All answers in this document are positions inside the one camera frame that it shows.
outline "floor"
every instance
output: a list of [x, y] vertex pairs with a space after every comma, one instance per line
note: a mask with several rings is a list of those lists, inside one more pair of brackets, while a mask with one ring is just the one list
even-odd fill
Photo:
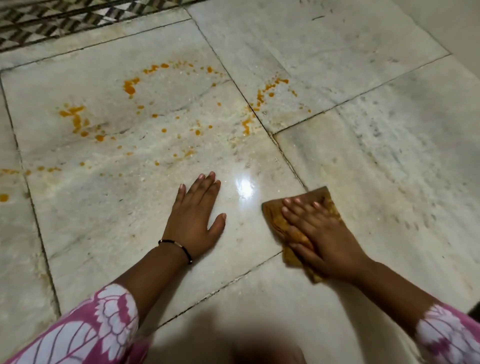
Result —
[[478, 301], [480, 80], [398, 2], [207, 0], [0, 53], [0, 360], [153, 248], [179, 183], [215, 170], [226, 230], [151, 312], [149, 363], [224, 363], [257, 319], [309, 363], [416, 363], [357, 291], [286, 268], [260, 212], [327, 185], [374, 259]]

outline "glossy floor surface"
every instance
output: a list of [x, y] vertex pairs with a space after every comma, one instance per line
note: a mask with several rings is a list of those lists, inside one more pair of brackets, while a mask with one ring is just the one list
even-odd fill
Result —
[[417, 361], [357, 291], [283, 265], [260, 204], [323, 185], [373, 258], [478, 300], [480, 80], [391, 0], [276, 3], [0, 54], [0, 359], [153, 248], [210, 170], [227, 227], [151, 312], [149, 362], [228, 362], [225, 332], [259, 318], [309, 363]]

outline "left hand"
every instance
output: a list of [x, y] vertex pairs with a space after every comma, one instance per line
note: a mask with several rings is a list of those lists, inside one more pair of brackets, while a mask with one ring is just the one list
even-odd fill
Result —
[[220, 191], [220, 181], [215, 181], [214, 172], [207, 177], [202, 173], [188, 192], [185, 191], [182, 183], [162, 239], [171, 239], [183, 245], [195, 260], [215, 245], [225, 228], [227, 215], [218, 215], [210, 229], [207, 228]]

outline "tile grout line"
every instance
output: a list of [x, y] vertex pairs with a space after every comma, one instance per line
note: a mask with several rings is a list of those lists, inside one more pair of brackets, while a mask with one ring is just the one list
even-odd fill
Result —
[[[168, 24], [165, 24], [165, 25], [156, 26], [156, 27], [154, 27], [154, 28], [142, 30], [142, 31], [137, 32], [137, 33], [128, 34], [128, 35], [126, 35], [126, 36], [120, 36], [120, 37], [114, 38], [114, 39], [109, 39], [109, 40], [106, 40], [106, 41], [104, 41], [104, 42], [99, 42], [99, 43], [91, 44], [91, 45], [89, 45], [89, 46], [72, 49], [72, 50], [69, 50], [69, 51], [67, 51], [67, 52], [57, 53], [57, 54], [54, 54], [54, 55], [52, 55], [52, 56], [40, 58], [40, 59], [35, 60], [35, 61], [29, 61], [29, 62], [26, 62], [26, 63], [18, 64], [18, 65], [13, 66], [13, 67], [7, 67], [7, 68], [4, 68], [4, 69], [0, 70], [0, 73], [2, 73], [2, 72], [4, 72], [4, 71], [10, 71], [10, 70], [13, 70], [13, 69], [18, 68], [18, 67], [26, 66], [26, 65], [28, 65], [28, 64], [32, 64], [32, 63], [37, 63], [37, 62], [49, 60], [49, 59], [55, 58], [55, 57], [57, 57], [57, 56], [63, 56], [63, 55], [65, 55], [65, 54], [77, 52], [77, 51], [84, 50], [84, 49], [91, 48], [91, 47], [96, 47], [96, 46], [99, 46], [100, 44], [105, 44], [105, 43], [113, 42], [113, 41], [115, 41], [115, 40], [117, 40], [117, 39], [123, 39], [123, 38], [127, 38], [127, 37], [129, 37], [129, 36], [135, 36], [135, 35], [137, 35], [137, 34], [149, 32], [149, 31], [151, 31], [151, 30], [164, 28], [164, 27], [169, 26], [169, 25], [174, 25], [174, 24], [178, 24], [178, 23], [187, 22], [187, 21], [189, 21], [189, 20], [191, 20], [191, 18], [189, 18], [189, 19], [183, 19], [183, 20], [178, 20], [177, 22], [168, 23]], [[89, 31], [89, 30], [95, 30], [95, 29], [100, 29], [100, 28], [102, 28], [102, 27], [98, 27], [98, 28], [94, 28], [94, 29], [87, 29], [87, 30], [85, 30], [85, 33], [86, 33], [87, 31]], [[73, 34], [69, 34], [69, 35], [66, 35], [66, 36], [62, 36], [62, 38], [63, 38], [63, 37], [67, 37], [67, 36], [74, 36], [74, 35], [79, 34], [79, 33], [73, 33]]]
[[[8, 118], [10, 120], [10, 127], [12, 128], [12, 134], [13, 134], [13, 138], [15, 140], [15, 146], [17, 147], [18, 156], [19, 156], [19, 159], [20, 159], [20, 166], [21, 166], [22, 170], [24, 170], [22, 153], [20, 152], [20, 148], [19, 148], [18, 140], [17, 140], [17, 135], [15, 134], [15, 129], [13, 127], [13, 120], [12, 120], [12, 116], [10, 114], [10, 109], [8, 107], [7, 95], [5, 93], [5, 88], [3, 87], [3, 80], [2, 80], [1, 77], [0, 77], [0, 91], [3, 93], [3, 102], [5, 103], [5, 108], [7, 110], [7, 115], [8, 115]], [[22, 173], [22, 178], [24, 179], [25, 184], [27, 186], [27, 191], [28, 191], [28, 195], [29, 195], [29, 198], [30, 198], [30, 206], [32, 207], [32, 212], [33, 212], [33, 216], [34, 216], [34, 219], [35, 219], [37, 235], [38, 235], [38, 238], [40, 239], [40, 245], [41, 245], [41, 248], [42, 248], [42, 256], [45, 260], [45, 268], [47, 270], [48, 282], [50, 283], [50, 287], [52, 289], [53, 302], [51, 302], [51, 303], [53, 303], [53, 306], [54, 306], [53, 310], [55, 312], [55, 315], [57, 316], [57, 319], [59, 319], [61, 317], [60, 302], [59, 302], [59, 299], [58, 299], [57, 290], [55, 288], [55, 285], [53, 284], [53, 277], [52, 277], [52, 274], [51, 274], [51, 271], [50, 271], [50, 264], [48, 262], [47, 252], [45, 250], [45, 245], [43, 243], [43, 237], [42, 237], [42, 233], [40, 231], [40, 225], [38, 223], [38, 217], [37, 217], [36, 210], [35, 210], [35, 204], [33, 202], [32, 193], [30, 191], [30, 185], [28, 184], [28, 180], [23, 173]]]
[[150, 336], [152, 335], [154, 332], [158, 331], [160, 328], [162, 328], [163, 326], [165, 326], [166, 324], [168, 324], [169, 322], [175, 320], [177, 317], [183, 315], [184, 313], [186, 313], [187, 311], [190, 311], [192, 308], [194, 308], [195, 306], [201, 304], [202, 302], [208, 300], [210, 297], [212, 296], [215, 296], [217, 293], [219, 293], [222, 289], [226, 288], [226, 287], [229, 287], [231, 286], [232, 284], [235, 284], [236, 282], [238, 282], [239, 280], [241, 280], [242, 278], [245, 278], [247, 275], [249, 275], [250, 273], [252, 273], [253, 271], [257, 270], [258, 268], [260, 268], [263, 264], [265, 264], [266, 262], [272, 260], [273, 258], [275, 258], [276, 256], [280, 255], [282, 252], [278, 252], [276, 253], [275, 255], [271, 256], [270, 258], [268, 258], [267, 260], [261, 262], [260, 264], [257, 264], [256, 266], [254, 266], [253, 268], [249, 269], [248, 271], [246, 271], [245, 273], [239, 275], [238, 277], [236, 277], [235, 279], [231, 280], [230, 282], [228, 282], [227, 284], [223, 285], [222, 287], [220, 287], [218, 290], [215, 290], [207, 295], [205, 295], [204, 298], [202, 298], [201, 300], [199, 300], [198, 302], [194, 303], [193, 305], [191, 305], [190, 307], [188, 307], [187, 309], [183, 310], [182, 312], [180, 312], [179, 314], [173, 316], [172, 318], [168, 319], [167, 321], [165, 321], [163, 324], [159, 325], [155, 330], [153, 330], [152, 332], [149, 332], [146, 336]]
[[267, 128], [265, 127], [265, 125], [262, 123], [262, 121], [260, 120], [260, 118], [258, 117], [257, 113], [255, 112], [255, 110], [253, 110], [252, 106], [250, 105], [250, 103], [248, 102], [247, 98], [245, 97], [245, 95], [242, 93], [242, 91], [240, 90], [240, 88], [238, 87], [237, 83], [235, 82], [235, 80], [233, 79], [233, 77], [230, 75], [230, 72], [227, 70], [227, 68], [224, 66], [222, 60], [220, 59], [220, 57], [218, 56], [218, 54], [215, 52], [215, 50], [213, 49], [212, 45], [210, 44], [210, 42], [208, 41], [208, 39], [205, 37], [205, 35], [203, 34], [202, 30], [200, 29], [200, 27], [198, 26], [197, 22], [195, 21], [195, 19], [192, 17], [192, 15], [190, 14], [190, 12], [188, 11], [188, 9], [185, 9], [185, 11], [188, 13], [188, 15], [190, 16], [191, 20], [193, 21], [193, 23], [195, 24], [195, 26], [197, 27], [198, 31], [200, 32], [200, 34], [202, 35], [202, 37], [205, 39], [205, 41], [207, 42], [207, 44], [210, 46], [210, 49], [212, 50], [212, 52], [215, 54], [216, 58], [218, 59], [218, 61], [221, 63], [223, 69], [225, 70], [225, 72], [228, 74], [228, 76], [230, 77], [230, 80], [232, 80], [233, 84], [235, 85], [235, 87], [237, 88], [238, 92], [240, 92], [240, 95], [242, 95], [243, 99], [245, 100], [245, 102], [247, 103], [247, 106], [249, 107], [250, 111], [255, 115], [255, 117], [257, 118], [258, 122], [261, 124], [261, 126], [263, 127], [263, 129], [266, 131], [268, 137], [270, 138], [270, 140], [273, 142], [273, 144], [277, 147], [277, 149], [280, 151], [280, 154], [282, 155], [284, 161], [287, 163], [288, 167], [290, 168], [290, 170], [292, 171], [293, 175], [295, 176], [295, 178], [299, 181], [299, 183], [302, 185], [302, 187], [308, 191], [307, 187], [305, 186], [305, 184], [303, 183], [303, 181], [301, 180], [301, 178], [298, 176], [297, 172], [295, 171], [295, 169], [293, 168], [293, 166], [291, 165], [290, 161], [287, 159], [287, 157], [285, 156], [285, 154], [283, 153], [282, 149], [280, 148], [280, 146], [278, 145], [278, 143], [276, 142], [276, 140], [274, 139], [273, 137], [273, 134], [271, 132], [269, 132], [267, 130]]
[[324, 113], [326, 113], [327, 111], [330, 111], [330, 110], [332, 110], [332, 109], [335, 109], [336, 107], [341, 106], [341, 105], [343, 105], [343, 104], [345, 104], [345, 103], [347, 103], [347, 102], [349, 102], [349, 101], [351, 101], [351, 100], [353, 100], [353, 99], [356, 99], [356, 98], [359, 97], [359, 96], [365, 95], [366, 93], [368, 93], [368, 92], [370, 92], [370, 91], [376, 90], [377, 88], [382, 87], [382, 86], [386, 85], [386, 84], [389, 83], [389, 82], [395, 81], [397, 78], [403, 77], [403, 76], [405, 76], [406, 74], [409, 74], [409, 73], [411, 73], [411, 72], [414, 72], [414, 71], [416, 71], [416, 70], [418, 70], [418, 69], [420, 69], [420, 68], [422, 68], [422, 67], [428, 66], [429, 64], [432, 64], [432, 63], [434, 63], [434, 62], [437, 62], [437, 61], [439, 61], [439, 60], [442, 60], [443, 58], [448, 57], [448, 56], [451, 56], [451, 55], [453, 55], [453, 54], [450, 53], [450, 52], [448, 52], [448, 54], [445, 54], [444, 56], [441, 56], [440, 58], [437, 58], [437, 59], [435, 59], [435, 60], [432, 60], [432, 61], [430, 61], [430, 62], [428, 62], [428, 63], [426, 63], [426, 64], [423, 64], [423, 65], [421, 65], [421, 66], [418, 66], [417, 68], [414, 68], [414, 69], [411, 70], [411, 71], [402, 73], [402, 74], [400, 74], [400, 75], [392, 78], [391, 80], [385, 81], [385, 82], [383, 82], [382, 84], [371, 88], [370, 90], [364, 91], [364, 92], [362, 92], [362, 93], [360, 93], [360, 94], [358, 94], [358, 95], [355, 95], [355, 96], [349, 98], [348, 100], [342, 101], [342, 102], [340, 102], [339, 104], [337, 104], [337, 105], [335, 105], [335, 106], [332, 106], [331, 108], [328, 108], [328, 109], [325, 109], [325, 110], [323, 110], [323, 111], [320, 111], [319, 113], [314, 114], [314, 115], [312, 115], [312, 116], [309, 116], [309, 117], [307, 117], [307, 118], [305, 118], [305, 119], [303, 119], [303, 120], [300, 120], [300, 121], [296, 122], [295, 124], [289, 125], [289, 126], [287, 126], [286, 128], [284, 128], [284, 129], [282, 129], [282, 130], [279, 130], [278, 132], [275, 132], [273, 135], [277, 135], [277, 134], [279, 134], [279, 133], [281, 133], [281, 132], [283, 132], [283, 131], [285, 131], [285, 130], [287, 130], [287, 129], [290, 129], [290, 128], [294, 127], [294, 126], [299, 125], [300, 123], [302, 123], [302, 122], [304, 122], [304, 121], [313, 119], [314, 117], [316, 117], [316, 116], [318, 116], [318, 115], [320, 115], [320, 114], [324, 114]]

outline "floral print sleeve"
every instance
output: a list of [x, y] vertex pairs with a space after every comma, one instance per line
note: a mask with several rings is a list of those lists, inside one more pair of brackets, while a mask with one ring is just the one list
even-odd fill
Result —
[[446, 304], [432, 306], [416, 336], [432, 363], [480, 364], [480, 324]]
[[64, 315], [5, 364], [141, 363], [147, 343], [132, 339], [138, 313], [132, 295], [109, 284]]

